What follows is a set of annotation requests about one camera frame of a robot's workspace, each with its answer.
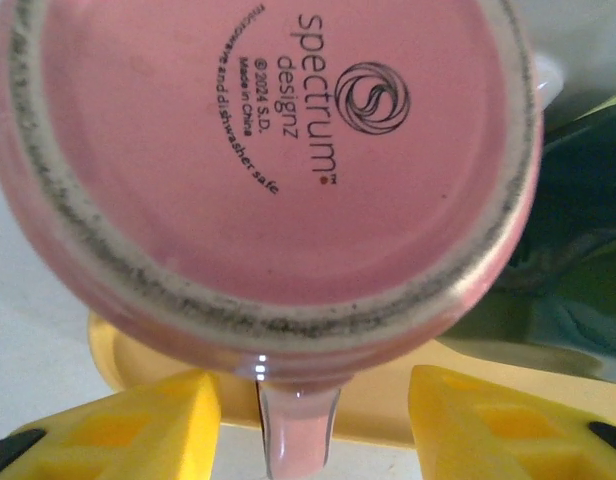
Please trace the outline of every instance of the yellow plastic object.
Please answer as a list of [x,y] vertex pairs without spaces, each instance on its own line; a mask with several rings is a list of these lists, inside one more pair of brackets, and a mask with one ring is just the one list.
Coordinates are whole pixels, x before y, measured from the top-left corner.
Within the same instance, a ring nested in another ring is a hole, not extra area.
[[428,366],[413,369],[409,404],[425,480],[616,480],[590,413]]
[[[154,382],[192,367],[162,355],[91,314],[92,355],[106,382],[117,390]],[[595,411],[616,423],[616,385],[487,362],[429,342],[408,355],[357,374],[343,389],[334,436],[368,444],[413,447],[408,383],[413,365],[438,365],[491,382]],[[253,382],[219,374],[222,422],[260,428]]]
[[0,480],[210,479],[221,409],[194,370],[22,427],[47,434]]

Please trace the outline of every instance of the pink ceramic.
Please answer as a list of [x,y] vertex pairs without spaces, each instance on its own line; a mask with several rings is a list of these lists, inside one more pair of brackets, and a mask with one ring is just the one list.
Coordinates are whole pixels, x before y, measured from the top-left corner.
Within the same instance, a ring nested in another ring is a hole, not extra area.
[[485,293],[540,113],[503,0],[4,0],[0,179],[86,303],[265,382],[269,474],[323,466],[339,387]]

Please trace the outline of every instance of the black tip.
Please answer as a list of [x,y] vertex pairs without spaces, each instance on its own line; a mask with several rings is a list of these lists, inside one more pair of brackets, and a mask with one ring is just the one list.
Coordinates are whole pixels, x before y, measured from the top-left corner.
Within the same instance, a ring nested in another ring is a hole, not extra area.
[[32,429],[0,440],[0,473],[30,450],[45,435],[45,430]]
[[588,428],[592,433],[616,450],[616,427],[603,422],[591,422]]

